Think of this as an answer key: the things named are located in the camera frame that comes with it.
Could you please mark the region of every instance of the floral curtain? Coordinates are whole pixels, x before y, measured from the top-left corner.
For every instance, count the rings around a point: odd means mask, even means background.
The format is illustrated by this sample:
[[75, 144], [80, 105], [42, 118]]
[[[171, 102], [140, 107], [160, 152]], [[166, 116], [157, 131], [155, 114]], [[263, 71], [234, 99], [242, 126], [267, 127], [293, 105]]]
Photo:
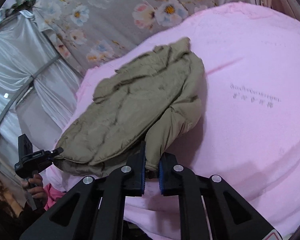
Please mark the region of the floral curtain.
[[271, 0], [37, 0], [34, 14], [39, 29], [84, 74], [198, 11], [233, 1], [271, 6]]

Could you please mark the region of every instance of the silver screw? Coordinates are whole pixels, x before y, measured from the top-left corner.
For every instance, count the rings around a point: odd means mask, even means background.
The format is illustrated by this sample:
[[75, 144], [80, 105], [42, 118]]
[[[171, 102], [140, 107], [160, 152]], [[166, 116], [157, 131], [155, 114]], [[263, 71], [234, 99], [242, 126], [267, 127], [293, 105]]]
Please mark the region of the silver screw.
[[131, 167], [130, 166], [123, 166], [121, 168], [121, 171], [124, 173], [130, 172], [131, 171]]
[[90, 176], [87, 176], [85, 178], [83, 178], [83, 183], [84, 184], [90, 184], [91, 182], [93, 182], [93, 178]]
[[222, 180], [219, 175], [213, 175], [211, 179], [213, 182], [220, 182]]
[[183, 171], [183, 166], [181, 166], [181, 165], [175, 165], [175, 166], [173, 167], [173, 169], [174, 169], [175, 171]]

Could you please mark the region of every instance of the human hand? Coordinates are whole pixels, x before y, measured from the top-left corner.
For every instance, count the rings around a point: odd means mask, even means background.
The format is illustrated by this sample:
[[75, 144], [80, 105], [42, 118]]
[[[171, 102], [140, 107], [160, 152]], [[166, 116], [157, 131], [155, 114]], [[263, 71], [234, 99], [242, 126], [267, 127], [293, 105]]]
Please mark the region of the human hand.
[[[42, 177], [40, 174], [34, 174], [32, 179], [29, 179], [29, 182], [23, 180], [21, 185], [23, 189], [27, 190], [33, 198], [39, 199], [43, 206], [45, 206], [48, 202], [48, 195], [43, 188]], [[37, 187], [29, 188], [29, 184], [36, 184]]]

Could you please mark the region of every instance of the pink blanket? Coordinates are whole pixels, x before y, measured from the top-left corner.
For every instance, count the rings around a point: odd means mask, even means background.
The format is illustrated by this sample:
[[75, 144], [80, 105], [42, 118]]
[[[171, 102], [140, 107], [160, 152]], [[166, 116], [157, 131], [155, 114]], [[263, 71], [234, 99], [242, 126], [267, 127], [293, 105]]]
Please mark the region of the pink blanket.
[[44, 190], [46, 191], [48, 195], [48, 202], [45, 205], [44, 209], [48, 210], [51, 208], [59, 198], [62, 198], [66, 193], [60, 192], [59, 190], [55, 189], [51, 183], [49, 183], [47, 186], [44, 187]]
[[[208, 81], [197, 126], [168, 152], [196, 174], [220, 174], [283, 236], [300, 225], [300, 22], [269, 8], [231, 3], [198, 12], [158, 33], [122, 58], [88, 70], [70, 125], [114, 70], [155, 45], [191, 39]], [[199, 96], [204, 98], [202, 90]], [[68, 191], [81, 177], [54, 166], [54, 188]], [[180, 239], [178, 198], [160, 195], [156, 180], [141, 198], [128, 197], [124, 218], [153, 239]]]

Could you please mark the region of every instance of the warning label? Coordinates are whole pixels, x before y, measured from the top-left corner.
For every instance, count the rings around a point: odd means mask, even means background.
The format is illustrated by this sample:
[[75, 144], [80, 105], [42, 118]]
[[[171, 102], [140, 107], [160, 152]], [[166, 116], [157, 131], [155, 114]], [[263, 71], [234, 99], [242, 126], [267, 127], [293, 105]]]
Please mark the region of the warning label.
[[282, 238], [277, 230], [274, 229], [262, 240], [282, 240]]

